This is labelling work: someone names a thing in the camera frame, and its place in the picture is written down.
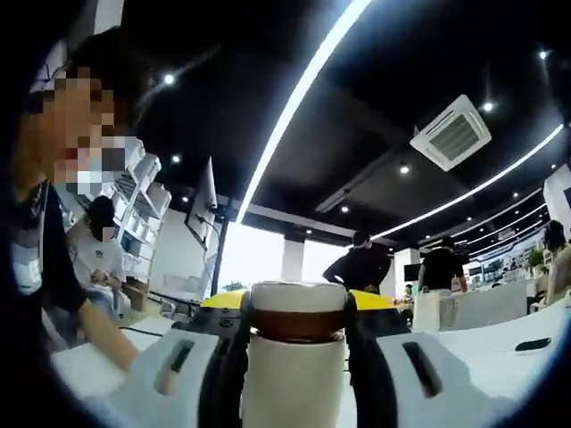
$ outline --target led strip light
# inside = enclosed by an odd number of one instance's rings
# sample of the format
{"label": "led strip light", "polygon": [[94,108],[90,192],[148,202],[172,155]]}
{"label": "led strip light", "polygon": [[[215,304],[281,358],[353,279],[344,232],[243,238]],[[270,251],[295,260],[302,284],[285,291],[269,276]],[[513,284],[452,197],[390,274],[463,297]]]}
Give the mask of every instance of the led strip light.
{"label": "led strip light", "polygon": [[395,226],[392,229],[385,230],[384,232],[381,232],[380,234],[376,234],[375,236],[373,236],[371,238],[371,240],[382,238],[383,236],[390,235],[391,233],[396,232],[396,231],[401,230],[401,229],[404,229],[405,227],[414,225],[415,223],[418,223],[419,221],[424,220],[426,218],[432,217],[434,214],[438,214],[439,212],[444,211],[444,210],[450,208],[451,206],[456,205],[457,203],[466,200],[470,196],[473,196],[476,193],[484,190],[488,185],[492,185],[493,183],[498,181],[500,178],[507,176],[511,171],[513,171],[514,169],[516,169],[517,167],[522,165],[525,161],[527,161],[529,158],[531,158],[533,155],[535,155],[537,152],[539,152],[543,147],[545,147],[547,144],[549,144],[553,140],[553,138],[555,138],[557,136],[557,134],[559,132],[561,132],[561,129],[563,129],[562,124],[560,124],[558,127],[553,129],[553,131],[551,131],[551,133],[548,136],[546,136],[545,139],[543,139],[543,141],[541,141],[538,145],[536,145],[531,151],[529,151],[524,156],[522,156],[521,158],[516,160],[514,163],[509,165],[502,172],[496,174],[495,176],[493,176],[489,180],[483,182],[478,187],[475,187],[474,189],[462,194],[458,198],[456,198],[450,202],[447,202],[444,205],[441,205],[440,207],[433,209],[432,211],[428,211],[426,214],[423,214],[422,216],[418,216],[412,220],[407,221],[406,223],[402,223],[401,225]]}
{"label": "led strip light", "polygon": [[490,250],[491,248],[493,248],[493,247],[495,247],[495,246],[504,244],[504,243],[506,243],[507,241],[510,241],[510,240],[514,239],[515,237],[520,236],[521,234],[524,234],[524,233],[527,232],[528,230],[533,229],[534,227],[540,225],[541,223],[542,223],[542,221],[539,220],[537,223],[533,223],[531,226],[529,226],[528,228],[522,230],[521,232],[518,232],[518,233],[516,233],[515,235],[510,236],[508,239],[505,239],[505,240],[503,240],[503,241],[499,241],[498,243],[493,243],[493,244],[490,245],[489,247],[485,247],[485,248],[483,248],[482,250],[478,250],[478,251],[471,252],[471,253],[470,253],[470,256],[473,256],[473,255],[475,255],[475,254],[478,254],[478,253],[480,253],[480,252],[482,252],[482,251]]}
{"label": "led strip light", "polygon": [[[482,226],[482,225],[485,225],[485,224],[488,223],[489,221],[494,220],[495,218],[497,218],[497,217],[499,217],[499,216],[505,214],[506,212],[508,212],[508,211],[510,211],[510,210],[512,210],[512,209],[514,209],[514,208],[516,208],[516,206],[521,205],[521,204],[524,203],[525,201],[531,199],[532,197],[534,197],[535,195],[537,195],[541,190],[542,190],[541,188],[539,188],[539,189],[537,189],[537,190],[534,190],[533,192],[531,192],[530,194],[528,194],[525,198],[522,198],[520,201],[517,201],[517,202],[514,203],[513,205],[508,206],[505,210],[500,211],[500,212],[497,212],[496,214],[494,214],[493,216],[487,218],[486,220],[482,220],[482,221],[480,221],[479,223],[476,223],[475,225],[472,225],[472,226],[470,226],[470,227],[467,228],[467,229],[464,229],[464,230],[462,230],[462,231],[460,231],[460,232],[457,232],[457,233],[454,234],[454,235],[451,235],[451,238],[455,238],[455,237],[457,237],[457,236],[463,235],[463,234],[465,234],[466,232],[469,232],[470,230],[474,230],[474,229],[476,229],[476,228],[478,228],[478,227],[480,227],[480,226]],[[439,243],[441,243],[441,242],[442,242],[442,239],[439,239],[438,241],[434,241],[433,243],[425,244],[425,246],[424,246],[423,248],[430,248],[430,247],[432,247],[433,245],[437,245],[437,244],[439,244]]]}
{"label": "led strip light", "polygon": [[498,230],[495,230],[493,232],[491,232],[488,235],[484,235],[484,236],[480,236],[479,238],[475,239],[474,241],[470,241],[468,243],[468,245],[470,245],[471,243],[477,243],[478,241],[482,241],[483,239],[487,238],[488,236],[492,236],[495,235],[499,232],[501,232],[503,229],[507,229],[510,226],[514,226],[518,221],[523,220],[524,218],[528,218],[529,216],[531,216],[532,214],[534,214],[535,212],[539,211],[541,208],[547,206],[547,203],[544,203],[543,205],[540,205],[539,207],[537,207],[535,210],[528,212],[527,214],[525,214],[524,216],[518,218],[516,221],[512,221],[511,223],[509,223],[507,226],[504,226]]}
{"label": "led strip light", "polygon": [[299,82],[297,82],[297,85],[295,85],[294,91],[289,96],[282,113],[279,115],[279,119],[277,120],[274,130],[269,136],[264,152],[256,166],[256,170],[253,172],[252,180],[250,180],[250,184],[248,185],[246,194],[242,200],[242,205],[240,205],[240,210],[236,216],[236,223],[240,224],[242,223],[242,220],[244,220],[244,216],[248,210],[250,202],[252,202],[252,198],[258,188],[261,177],[266,171],[269,161],[277,149],[277,145],[281,141],[282,136],[284,136],[288,125],[292,121],[292,117],[302,103],[303,98],[310,90],[315,78],[318,76],[337,45],[339,45],[339,42],[341,42],[343,37],[345,37],[349,29],[351,29],[353,24],[371,2],[372,0],[353,0],[347,6],[347,9],[345,9],[345,12],[343,12],[343,15],[341,15],[337,20],[333,28],[331,28],[319,46],[317,52],[313,55],[313,58],[311,58],[311,61],[303,72],[302,77]]}

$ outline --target white column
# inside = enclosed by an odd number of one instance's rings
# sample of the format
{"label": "white column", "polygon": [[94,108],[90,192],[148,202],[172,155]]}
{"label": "white column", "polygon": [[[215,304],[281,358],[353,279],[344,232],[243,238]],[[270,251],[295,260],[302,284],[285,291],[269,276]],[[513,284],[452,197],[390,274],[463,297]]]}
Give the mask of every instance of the white column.
{"label": "white column", "polygon": [[284,257],[282,258],[282,281],[298,282],[302,280],[303,249],[305,243],[284,240]]}
{"label": "white column", "polygon": [[406,265],[414,265],[420,263],[420,252],[412,248],[397,251],[394,254],[394,293],[395,296],[402,296],[404,294],[404,286],[406,284],[417,285],[418,282],[406,282],[404,280],[404,267]]}
{"label": "white column", "polygon": [[543,184],[543,198],[552,220],[563,225],[565,236],[571,239],[571,170],[563,165]]}
{"label": "white column", "polygon": [[389,268],[388,273],[385,276],[385,279],[383,280],[383,282],[381,283],[380,288],[380,293],[382,296],[388,296],[388,297],[398,297],[395,294],[395,278],[394,278],[394,259],[391,260],[391,267]]}

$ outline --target ceiling air conditioner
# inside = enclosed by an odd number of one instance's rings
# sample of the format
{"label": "ceiling air conditioner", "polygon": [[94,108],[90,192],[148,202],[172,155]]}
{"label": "ceiling air conditioner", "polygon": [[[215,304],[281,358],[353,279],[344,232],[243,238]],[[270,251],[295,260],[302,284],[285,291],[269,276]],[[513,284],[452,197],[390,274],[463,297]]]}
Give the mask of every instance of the ceiling air conditioner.
{"label": "ceiling air conditioner", "polygon": [[448,171],[491,140],[480,113],[467,96],[461,95],[416,134],[410,145]]}

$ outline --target woman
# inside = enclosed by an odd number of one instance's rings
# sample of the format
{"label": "woman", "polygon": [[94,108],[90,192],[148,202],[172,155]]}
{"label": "woman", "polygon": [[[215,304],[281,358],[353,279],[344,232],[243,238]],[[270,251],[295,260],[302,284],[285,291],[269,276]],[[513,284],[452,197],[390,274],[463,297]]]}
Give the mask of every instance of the woman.
{"label": "woman", "polygon": [[553,255],[547,280],[545,304],[550,305],[565,297],[571,289],[571,245],[566,242],[563,225],[552,220],[545,227],[545,246]]}

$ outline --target slot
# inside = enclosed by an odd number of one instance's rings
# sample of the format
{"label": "slot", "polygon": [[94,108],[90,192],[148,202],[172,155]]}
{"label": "slot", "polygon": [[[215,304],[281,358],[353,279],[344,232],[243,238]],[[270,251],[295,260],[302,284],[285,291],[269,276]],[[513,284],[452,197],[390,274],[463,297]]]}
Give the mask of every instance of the slot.
{"label": "slot", "polygon": [[425,352],[418,346],[418,343],[407,342],[403,343],[402,347],[409,356],[415,372],[417,372],[424,396],[431,399],[441,393],[443,383]]}

